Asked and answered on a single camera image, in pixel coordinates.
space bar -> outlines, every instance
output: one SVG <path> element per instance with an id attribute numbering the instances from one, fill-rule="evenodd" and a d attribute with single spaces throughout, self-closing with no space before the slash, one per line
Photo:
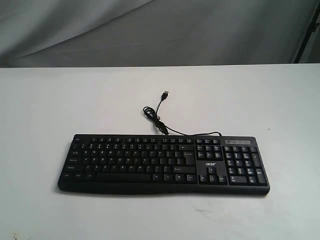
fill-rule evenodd
<path id="1" fill-rule="evenodd" d="M 95 177 L 99 182 L 140 183 L 150 181 L 150 174 L 143 173 L 98 173 Z"/>

white tabletop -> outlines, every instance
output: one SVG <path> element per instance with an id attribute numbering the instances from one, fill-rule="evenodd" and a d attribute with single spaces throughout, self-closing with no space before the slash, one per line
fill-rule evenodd
<path id="1" fill-rule="evenodd" d="M 74 134 L 254 136 L 265 197 L 64 193 Z M 0 239 L 319 239 L 320 64 L 0 69 Z"/>

keyboard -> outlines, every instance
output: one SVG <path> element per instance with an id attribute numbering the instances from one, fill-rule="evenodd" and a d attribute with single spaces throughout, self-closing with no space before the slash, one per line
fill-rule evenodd
<path id="1" fill-rule="evenodd" d="M 76 134 L 58 187 L 99 194 L 249 194 L 270 190 L 251 136 Z"/>

computer keyboard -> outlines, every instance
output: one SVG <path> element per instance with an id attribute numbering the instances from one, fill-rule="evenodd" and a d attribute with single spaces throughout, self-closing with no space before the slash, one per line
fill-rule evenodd
<path id="1" fill-rule="evenodd" d="M 270 190 L 254 137 L 77 134 L 58 187 L 100 194 Z"/>

cable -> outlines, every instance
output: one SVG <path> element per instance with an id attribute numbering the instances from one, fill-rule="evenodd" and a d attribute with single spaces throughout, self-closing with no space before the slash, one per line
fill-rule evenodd
<path id="1" fill-rule="evenodd" d="M 149 106 L 145 106 L 143 108 L 143 113 L 144 115 L 154 123 L 154 125 L 159 129 L 159 131 L 165 135 L 169 135 L 169 130 L 171 130 L 172 132 L 175 132 L 177 134 L 181 134 L 184 136 L 198 136 L 198 135 L 210 135 L 210 134 L 219 134 L 219 136 L 222 136 L 222 134 L 218 131 L 213 131 L 213 132 L 208 132 L 208 133 L 197 133 L 197 134 L 185 134 L 179 131 L 176 131 L 168 126 L 166 126 L 162 121 L 160 121 L 160 117 L 158 116 L 158 110 L 159 107 L 161 105 L 161 103 L 168 97 L 169 92 L 165 91 L 162 96 L 161 96 L 161 101 L 159 102 L 158 107 L 156 108 L 156 111 Z"/>

